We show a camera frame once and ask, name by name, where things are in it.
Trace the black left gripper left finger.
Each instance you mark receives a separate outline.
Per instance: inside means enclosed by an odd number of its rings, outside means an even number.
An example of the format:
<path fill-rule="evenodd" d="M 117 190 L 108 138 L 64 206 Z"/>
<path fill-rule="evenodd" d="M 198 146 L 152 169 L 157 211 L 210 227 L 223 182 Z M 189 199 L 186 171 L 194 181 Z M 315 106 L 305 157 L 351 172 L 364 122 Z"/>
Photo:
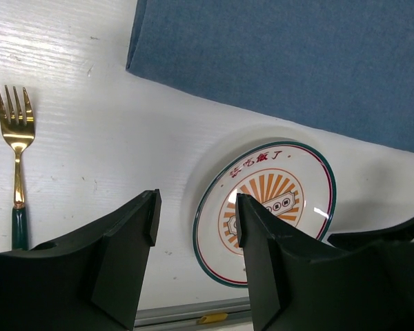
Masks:
<path fill-rule="evenodd" d="M 161 210 L 147 190 L 31 250 L 0 253 L 0 330 L 132 330 Z"/>

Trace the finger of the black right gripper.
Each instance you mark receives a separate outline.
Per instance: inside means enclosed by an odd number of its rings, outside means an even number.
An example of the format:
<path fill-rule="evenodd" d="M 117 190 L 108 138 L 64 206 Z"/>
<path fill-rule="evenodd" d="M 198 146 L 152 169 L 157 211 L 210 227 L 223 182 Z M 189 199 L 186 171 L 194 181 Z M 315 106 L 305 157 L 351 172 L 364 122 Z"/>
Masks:
<path fill-rule="evenodd" d="M 336 248 L 361 248 L 376 241 L 412 241 L 413 239 L 414 217 L 380 230 L 331 234 L 328 242 Z"/>

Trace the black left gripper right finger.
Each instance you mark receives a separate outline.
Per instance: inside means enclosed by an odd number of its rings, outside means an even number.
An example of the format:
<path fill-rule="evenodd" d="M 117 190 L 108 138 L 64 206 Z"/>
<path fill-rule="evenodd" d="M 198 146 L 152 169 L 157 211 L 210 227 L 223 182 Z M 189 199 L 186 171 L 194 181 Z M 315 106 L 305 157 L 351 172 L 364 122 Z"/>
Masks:
<path fill-rule="evenodd" d="M 236 201 L 255 330 L 414 330 L 414 239 L 336 248 Z"/>

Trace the white plate orange sunburst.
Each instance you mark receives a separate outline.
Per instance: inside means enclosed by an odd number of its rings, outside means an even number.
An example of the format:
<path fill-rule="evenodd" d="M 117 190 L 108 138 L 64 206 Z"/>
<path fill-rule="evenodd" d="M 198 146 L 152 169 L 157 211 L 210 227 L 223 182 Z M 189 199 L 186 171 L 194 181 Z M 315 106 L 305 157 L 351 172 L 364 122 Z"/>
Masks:
<path fill-rule="evenodd" d="M 193 249 L 201 269 L 213 281 L 246 288 L 235 215 L 238 194 L 254 197 L 276 219 L 321 241 L 335 212 L 337 186 L 324 155 L 298 141 L 257 146 L 215 176 L 196 208 Z"/>

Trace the gold fork green handle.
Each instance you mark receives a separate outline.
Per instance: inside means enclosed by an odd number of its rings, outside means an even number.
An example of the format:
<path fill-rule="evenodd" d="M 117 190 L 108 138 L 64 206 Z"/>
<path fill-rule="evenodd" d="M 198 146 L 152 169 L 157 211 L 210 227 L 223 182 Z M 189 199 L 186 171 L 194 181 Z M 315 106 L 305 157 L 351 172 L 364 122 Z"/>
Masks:
<path fill-rule="evenodd" d="M 5 87 L 6 99 L 0 93 L 0 126 L 4 141 L 14 152 L 14 193 L 11 216 L 11 247 L 28 250 L 28 218 L 23 188 L 22 154 L 35 139 L 35 117 L 27 90 L 23 89 L 23 103 L 15 87 L 13 95 Z"/>

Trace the blue cloth placemat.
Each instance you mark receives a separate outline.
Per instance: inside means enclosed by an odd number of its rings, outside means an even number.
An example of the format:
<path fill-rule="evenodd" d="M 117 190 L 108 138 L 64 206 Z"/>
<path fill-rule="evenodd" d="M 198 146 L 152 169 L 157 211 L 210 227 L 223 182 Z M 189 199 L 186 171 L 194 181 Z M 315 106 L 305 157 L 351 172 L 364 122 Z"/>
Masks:
<path fill-rule="evenodd" d="M 414 152 L 414 1 L 139 1 L 126 69 Z"/>

